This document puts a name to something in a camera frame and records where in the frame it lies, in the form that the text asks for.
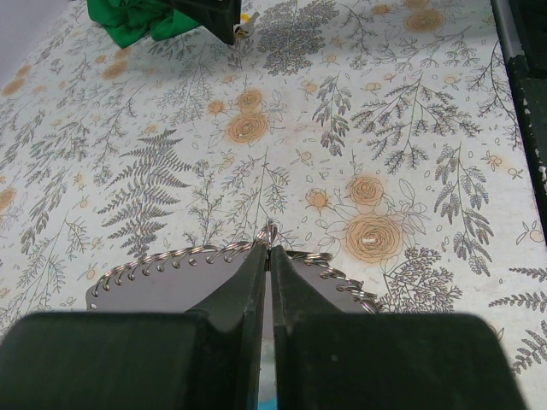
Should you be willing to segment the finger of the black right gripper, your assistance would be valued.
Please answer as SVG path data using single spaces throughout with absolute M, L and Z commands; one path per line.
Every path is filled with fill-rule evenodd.
M 235 44 L 234 30 L 240 22 L 240 0 L 163 0 L 162 2 L 197 21 L 224 44 Z

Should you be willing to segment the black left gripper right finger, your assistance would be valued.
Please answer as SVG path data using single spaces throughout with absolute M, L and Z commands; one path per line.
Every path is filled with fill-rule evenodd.
M 346 313 L 270 254 L 281 409 L 522 409 L 493 331 L 459 313 Z

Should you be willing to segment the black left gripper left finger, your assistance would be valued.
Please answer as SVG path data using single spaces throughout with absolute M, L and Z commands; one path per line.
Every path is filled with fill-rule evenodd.
M 27 315 L 1 344 L 2 408 L 256 408 L 267 258 L 183 313 Z

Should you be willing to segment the yellow key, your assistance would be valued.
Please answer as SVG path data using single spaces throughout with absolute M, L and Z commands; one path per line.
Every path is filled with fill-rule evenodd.
M 257 11 L 251 16 L 241 14 L 240 22 L 234 26 L 234 38 L 236 40 L 249 38 L 255 32 L 256 20 L 259 17 L 260 13 Z

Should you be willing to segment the grey crescent keyring holder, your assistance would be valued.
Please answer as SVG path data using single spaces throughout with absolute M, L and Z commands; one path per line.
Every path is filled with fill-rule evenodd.
M 148 255 L 108 270 L 85 294 L 93 312 L 184 312 L 223 285 L 251 248 L 271 249 L 277 226 L 269 221 L 252 241 L 211 244 Z M 289 266 L 334 306 L 347 313 L 378 313 L 376 295 L 363 282 L 330 266 L 328 253 L 286 252 Z

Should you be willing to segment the blue key tag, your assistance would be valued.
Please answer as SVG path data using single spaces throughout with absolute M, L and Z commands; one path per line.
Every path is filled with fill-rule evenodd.
M 257 405 L 257 410 L 277 410 L 277 409 L 278 409 L 278 402 L 276 397 L 266 401 L 260 401 Z

